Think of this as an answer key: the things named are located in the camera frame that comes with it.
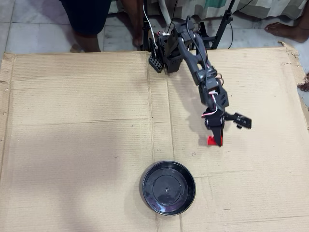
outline red gripper tip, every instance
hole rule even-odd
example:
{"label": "red gripper tip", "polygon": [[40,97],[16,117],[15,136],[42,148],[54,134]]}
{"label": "red gripper tip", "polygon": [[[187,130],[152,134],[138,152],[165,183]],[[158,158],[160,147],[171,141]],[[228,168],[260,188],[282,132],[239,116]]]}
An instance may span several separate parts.
{"label": "red gripper tip", "polygon": [[213,136],[208,136],[208,138],[207,138],[207,145],[217,145],[217,143],[214,140]]}

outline robotic arm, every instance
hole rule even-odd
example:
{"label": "robotic arm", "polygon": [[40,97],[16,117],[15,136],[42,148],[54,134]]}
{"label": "robotic arm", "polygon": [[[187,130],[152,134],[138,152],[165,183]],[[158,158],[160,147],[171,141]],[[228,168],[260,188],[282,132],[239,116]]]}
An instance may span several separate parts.
{"label": "robotic arm", "polygon": [[[230,115],[225,111],[229,106],[227,92],[223,89],[218,73],[211,65],[201,37],[193,32],[194,25],[187,17],[187,21],[175,25],[171,34],[158,35],[157,45],[149,39],[148,50],[151,66],[160,73],[166,67],[167,73],[176,72],[184,59],[189,67],[195,84],[198,86],[202,104],[207,106],[202,114],[205,126],[212,130],[213,137],[207,139],[208,145],[223,144],[223,128],[225,121],[234,121],[237,127],[251,128],[251,119],[240,114]],[[189,51],[194,44],[197,52],[193,55]]]}

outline person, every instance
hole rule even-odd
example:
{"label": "person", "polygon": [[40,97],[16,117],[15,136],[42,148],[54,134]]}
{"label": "person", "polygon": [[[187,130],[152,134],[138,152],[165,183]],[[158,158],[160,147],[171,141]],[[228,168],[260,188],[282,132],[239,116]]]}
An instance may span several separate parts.
{"label": "person", "polygon": [[[73,28],[76,42],[85,52],[100,52],[98,36],[112,0],[60,0]],[[142,44],[142,0],[121,0],[133,25],[135,46]]]}
{"label": "person", "polygon": [[[272,23],[265,27],[265,31],[275,36],[295,40],[299,43],[305,42],[309,38],[309,3],[306,3],[303,16],[300,18],[297,26],[291,27],[282,23]],[[307,82],[298,86],[302,91],[309,91],[308,77],[309,73],[306,75]]]}

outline human foot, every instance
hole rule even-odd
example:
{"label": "human foot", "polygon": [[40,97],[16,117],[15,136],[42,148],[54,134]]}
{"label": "human foot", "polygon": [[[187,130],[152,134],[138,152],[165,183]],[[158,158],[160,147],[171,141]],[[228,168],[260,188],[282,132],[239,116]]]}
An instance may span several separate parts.
{"label": "human foot", "polygon": [[269,24],[265,27],[265,31],[300,43],[305,42],[309,37],[309,30],[301,29],[300,27],[290,27],[282,23]]}
{"label": "human foot", "polygon": [[309,73],[306,76],[306,83],[300,84],[297,87],[299,87],[301,91],[304,91],[304,92],[309,91]]}

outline round black dish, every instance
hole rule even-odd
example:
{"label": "round black dish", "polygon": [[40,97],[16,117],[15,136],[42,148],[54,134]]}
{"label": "round black dish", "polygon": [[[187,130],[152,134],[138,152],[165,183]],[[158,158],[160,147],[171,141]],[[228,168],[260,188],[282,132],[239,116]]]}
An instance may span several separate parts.
{"label": "round black dish", "polygon": [[146,173],[142,192],[146,203],[163,215],[184,212],[195,197],[194,178],[183,165],[174,161],[155,164]]}

